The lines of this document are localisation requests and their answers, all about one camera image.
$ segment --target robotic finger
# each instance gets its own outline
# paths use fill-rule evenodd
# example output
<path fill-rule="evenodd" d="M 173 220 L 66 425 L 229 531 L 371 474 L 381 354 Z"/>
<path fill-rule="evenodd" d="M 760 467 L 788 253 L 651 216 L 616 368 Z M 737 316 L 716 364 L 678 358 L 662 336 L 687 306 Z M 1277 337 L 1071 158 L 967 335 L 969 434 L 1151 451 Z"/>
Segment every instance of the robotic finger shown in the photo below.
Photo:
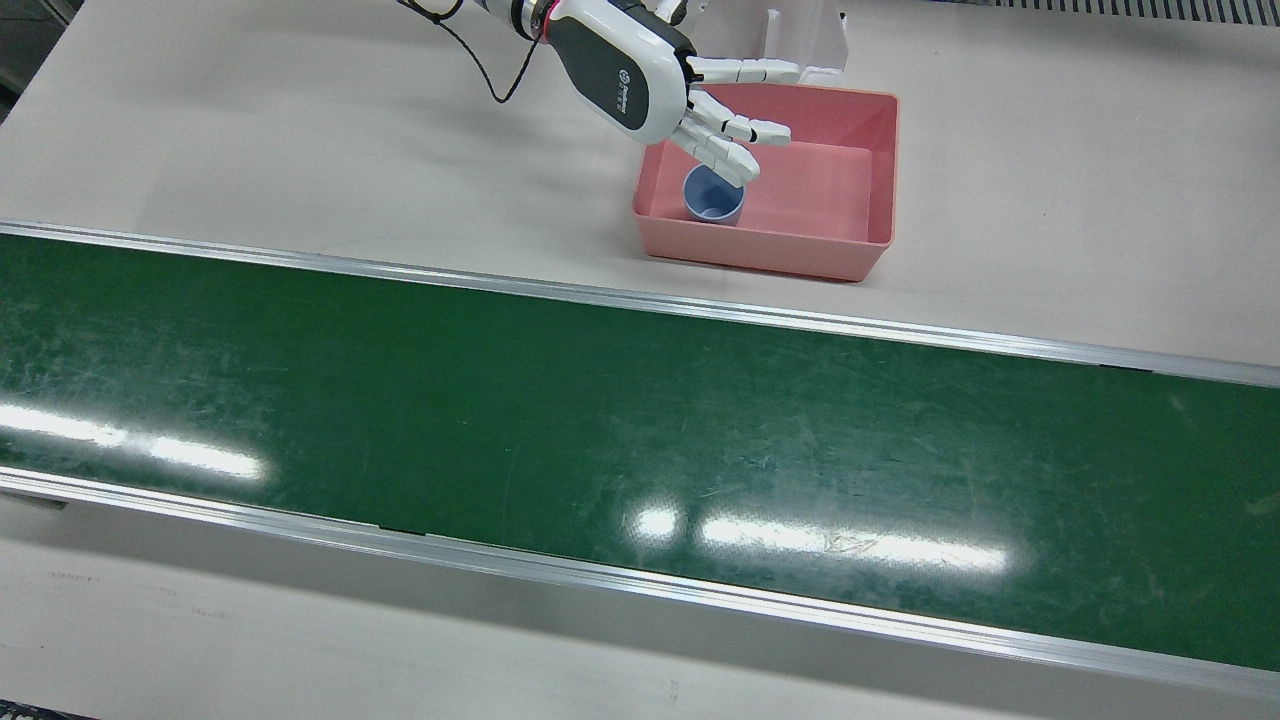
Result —
<path fill-rule="evenodd" d="M 698 82 L 739 83 L 769 82 L 776 85 L 795 85 L 800 82 L 800 65 L 786 60 L 730 60 L 723 58 L 686 59 Z"/>
<path fill-rule="evenodd" d="M 696 120 L 686 118 L 671 135 L 671 140 L 735 187 L 742 187 L 760 177 L 760 164 L 746 147 L 712 132 Z"/>
<path fill-rule="evenodd" d="M 744 142 L 759 142 L 762 145 L 786 145 L 791 142 L 791 128 L 787 126 L 771 123 L 769 120 L 753 120 L 746 115 L 737 115 L 703 90 L 689 91 L 689 111 L 686 117 L 692 117 L 708 128 Z"/>

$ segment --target metal grate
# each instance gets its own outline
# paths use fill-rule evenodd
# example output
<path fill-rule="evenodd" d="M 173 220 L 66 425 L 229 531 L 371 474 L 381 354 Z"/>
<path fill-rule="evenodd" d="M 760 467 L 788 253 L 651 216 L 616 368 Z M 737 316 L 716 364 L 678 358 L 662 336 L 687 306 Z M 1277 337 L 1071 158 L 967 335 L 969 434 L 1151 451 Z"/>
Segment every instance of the metal grate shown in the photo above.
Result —
<path fill-rule="evenodd" d="M 1280 27 L 1276 0 L 989 0 L 1004 8 Z"/>

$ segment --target black cable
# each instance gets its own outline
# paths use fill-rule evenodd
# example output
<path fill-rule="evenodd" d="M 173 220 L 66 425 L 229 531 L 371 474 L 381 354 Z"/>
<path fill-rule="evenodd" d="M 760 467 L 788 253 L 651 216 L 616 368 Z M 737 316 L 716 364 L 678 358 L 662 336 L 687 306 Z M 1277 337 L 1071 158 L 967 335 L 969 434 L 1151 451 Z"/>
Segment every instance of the black cable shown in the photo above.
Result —
<path fill-rule="evenodd" d="M 489 86 L 489 95 L 492 95 L 493 99 L 497 100 L 499 105 L 511 100 L 511 96 L 516 94 L 516 88 L 520 87 L 520 81 L 525 79 L 525 72 L 529 69 L 529 63 L 532 61 L 534 59 L 534 50 L 538 50 L 536 40 L 532 42 L 532 45 L 529 46 L 529 54 L 525 55 L 525 61 L 524 64 L 520 65 L 520 72 L 516 73 L 516 79 L 512 81 L 511 88 L 507 90 L 506 95 L 499 97 L 498 91 L 493 86 L 493 79 L 489 77 L 489 70 L 484 68 L 484 63 L 480 61 L 480 58 L 477 58 L 475 51 L 471 50 L 471 46 L 467 45 L 467 41 L 462 40 L 462 36 L 454 32 L 453 28 L 451 28 L 449 26 L 444 24 L 444 20 L 457 14 L 457 12 L 462 8 L 462 3 L 465 0 L 457 0 L 456 3 L 453 3 L 453 6 L 445 10 L 444 13 L 433 13 L 431 10 L 428 10 L 426 8 L 419 5 L 417 0 L 396 0 L 396 1 L 408 8 L 410 10 L 413 10 L 415 13 L 422 15 L 428 20 L 431 20 L 431 24 L 444 29 L 444 32 L 449 33 L 449 36 L 452 36 L 453 40 L 457 40 L 458 45 L 461 45 L 462 49 L 467 51 L 467 55 L 471 55 L 471 60 L 476 64 L 476 68 L 480 69 L 480 74 L 484 77 L 484 83 Z"/>

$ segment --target white robotic hand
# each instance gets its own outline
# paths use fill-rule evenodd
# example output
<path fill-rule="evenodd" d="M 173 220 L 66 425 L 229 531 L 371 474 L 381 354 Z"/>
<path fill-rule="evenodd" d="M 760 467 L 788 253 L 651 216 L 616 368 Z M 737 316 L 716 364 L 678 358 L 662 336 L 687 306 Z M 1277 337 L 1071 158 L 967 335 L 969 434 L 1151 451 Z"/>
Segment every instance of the white robotic hand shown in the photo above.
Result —
<path fill-rule="evenodd" d="M 735 186 L 760 174 L 751 151 L 735 140 L 791 141 L 786 126 L 735 114 L 698 86 L 794 83 L 800 67 L 698 56 L 671 24 L 682 18 L 684 1 L 663 0 L 660 17 L 640 0 L 476 1 L 526 40 L 556 49 L 577 92 L 621 131 L 646 145 L 669 138 Z"/>

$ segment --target green conveyor belt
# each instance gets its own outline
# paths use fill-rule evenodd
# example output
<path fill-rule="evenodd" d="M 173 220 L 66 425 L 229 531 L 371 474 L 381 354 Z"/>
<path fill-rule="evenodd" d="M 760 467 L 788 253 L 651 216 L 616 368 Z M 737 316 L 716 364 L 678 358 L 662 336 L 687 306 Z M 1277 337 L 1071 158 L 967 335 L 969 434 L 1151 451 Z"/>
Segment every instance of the green conveyor belt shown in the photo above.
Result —
<path fill-rule="evenodd" d="M 1280 670 L 1280 391 L 0 237 L 0 465 Z"/>

